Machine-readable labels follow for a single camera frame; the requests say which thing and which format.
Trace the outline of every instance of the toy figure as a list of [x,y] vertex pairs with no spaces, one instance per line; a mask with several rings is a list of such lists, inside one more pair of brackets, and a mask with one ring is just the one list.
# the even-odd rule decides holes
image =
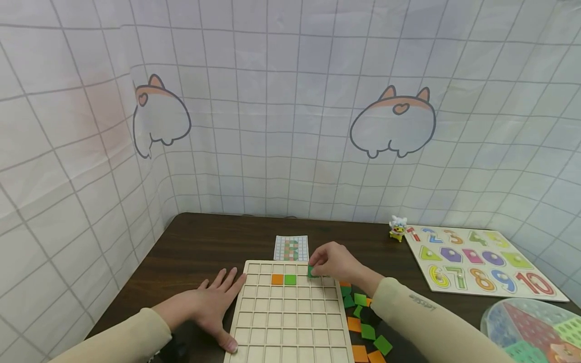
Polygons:
[[389,236],[401,242],[401,238],[406,232],[407,218],[399,218],[392,215],[392,219],[393,221],[389,223],[389,226],[392,228],[392,230],[389,231]]

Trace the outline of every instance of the wooden table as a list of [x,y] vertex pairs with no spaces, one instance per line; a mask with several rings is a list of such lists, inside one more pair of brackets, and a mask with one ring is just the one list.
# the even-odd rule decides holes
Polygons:
[[[89,336],[97,334],[157,303],[213,278],[221,268],[238,267],[246,260],[272,260],[276,235],[308,235],[312,253],[335,240],[345,245],[363,264],[384,276],[398,279],[410,289],[446,307],[473,326],[480,327],[484,311],[501,300],[496,297],[433,293],[419,270],[407,243],[388,240],[385,224],[263,218],[184,213],[175,217],[133,276],[105,311]],[[581,315],[574,303],[555,303]],[[232,309],[224,327],[229,331]],[[390,362],[418,362],[413,347],[387,333],[394,349]],[[222,363],[224,352],[211,337],[194,331],[190,362]]]

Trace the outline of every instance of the fabric backdrop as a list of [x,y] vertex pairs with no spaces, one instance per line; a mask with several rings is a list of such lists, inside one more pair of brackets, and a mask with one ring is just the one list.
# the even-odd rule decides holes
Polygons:
[[1,1],[0,362],[189,211],[498,229],[581,303],[580,6]]

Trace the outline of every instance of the left hand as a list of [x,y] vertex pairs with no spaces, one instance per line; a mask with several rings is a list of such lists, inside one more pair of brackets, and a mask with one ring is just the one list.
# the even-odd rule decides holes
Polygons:
[[177,294],[152,309],[165,320],[170,330],[173,331],[186,320],[192,320],[216,338],[224,350],[234,353],[238,349],[238,343],[224,330],[222,320],[246,282],[246,274],[242,274],[234,282],[236,272],[234,267],[226,276],[226,269],[223,268],[211,285],[206,279],[196,290]]

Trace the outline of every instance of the beige sleeve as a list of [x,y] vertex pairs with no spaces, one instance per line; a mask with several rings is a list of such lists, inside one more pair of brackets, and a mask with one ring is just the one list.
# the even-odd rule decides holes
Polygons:
[[50,363],[144,363],[171,340],[166,322],[149,308],[67,350]]
[[514,363],[472,325],[393,278],[381,281],[371,308],[432,363]]

